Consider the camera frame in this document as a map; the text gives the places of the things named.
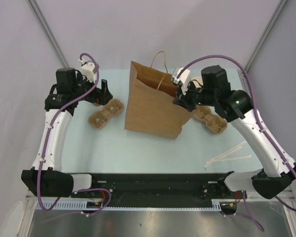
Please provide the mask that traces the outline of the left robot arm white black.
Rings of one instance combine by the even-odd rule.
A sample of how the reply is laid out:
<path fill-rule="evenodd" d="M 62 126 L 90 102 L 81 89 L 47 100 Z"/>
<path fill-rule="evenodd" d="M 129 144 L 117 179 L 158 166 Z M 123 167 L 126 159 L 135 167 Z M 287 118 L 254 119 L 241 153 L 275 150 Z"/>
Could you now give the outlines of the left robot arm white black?
<path fill-rule="evenodd" d="M 99 79 L 97 66 L 56 71 L 56 83 L 45 99 L 45 124 L 37 157 L 31 168 L 21 174 L 21 180 L 36 197 L 67 198 L 80 190 L 90 198 L 98 194 L 99 185 L 90 174 L 62 172 L 62 153 L 78 103 L 105 105 L 110 99 L 108 83 Z"/>

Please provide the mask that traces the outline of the brown paper bag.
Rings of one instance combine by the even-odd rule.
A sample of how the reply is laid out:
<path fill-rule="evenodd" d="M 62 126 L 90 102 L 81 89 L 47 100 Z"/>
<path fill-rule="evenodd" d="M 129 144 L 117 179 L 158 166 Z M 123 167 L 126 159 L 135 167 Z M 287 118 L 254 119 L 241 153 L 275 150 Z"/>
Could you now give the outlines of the brown paper bag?
<path fill-rule="evenodd" d="M 191 112 L 173 104 L 177 88 L 164 68 L 131 61 L 124 129 L 175 140 L 191 119 Z"/>

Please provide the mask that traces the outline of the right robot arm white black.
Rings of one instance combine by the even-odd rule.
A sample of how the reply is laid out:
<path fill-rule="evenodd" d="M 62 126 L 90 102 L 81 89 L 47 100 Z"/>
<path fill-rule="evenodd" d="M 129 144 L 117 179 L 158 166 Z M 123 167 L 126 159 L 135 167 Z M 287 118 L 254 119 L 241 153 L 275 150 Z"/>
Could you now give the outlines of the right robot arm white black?
<path fill-rule="evenodd" d="M 176 68 L 172 83 L 177 86 L 173 103 L 188 111 L 196 106 L 211 106 L 215 112 L 230 123 L 244 137 L 262 164 L 262 169 L 251 172 L 229 172 L 224 182 L 218 185 L 218 193 L 223 198 L 231 197 L 235 191 L 252 190 L 263 198 L 272 199 L 286 189 L 296 175 L 296 161 L 286 156 L 281 159 L 272 135 L 265 135 L 258 123 L 261 117 L 256 112 L 252 100 L 243 90 L 232 90 L 227 72 L 219 65 L 201 70 L 203 83 L 194 83 L 190 71 Z"/>

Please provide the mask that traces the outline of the brown pulp cup carrier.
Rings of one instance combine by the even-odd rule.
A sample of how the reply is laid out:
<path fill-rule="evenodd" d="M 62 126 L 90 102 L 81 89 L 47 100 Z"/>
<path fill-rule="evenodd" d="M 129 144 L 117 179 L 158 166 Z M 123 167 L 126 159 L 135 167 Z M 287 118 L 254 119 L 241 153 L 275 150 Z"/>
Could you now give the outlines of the brown pulp cup carrier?
<path fill-rule="evenodd" d="M 118 99 L 111 99 L 100 111 L 92 114 L 88 122 L 96 129 L 101 129 L 110 121 L 112 117 L 119 115 L 124 110 L 124 104 Z"/>
<path fill-rule="evenodd" d="M 227 129 L 227 121 L 219 115 L 213 114 L 207 106 L 196 106 L 192 114 L 197 121 L 203 122 L 216 135 L 222 134 Z"/>

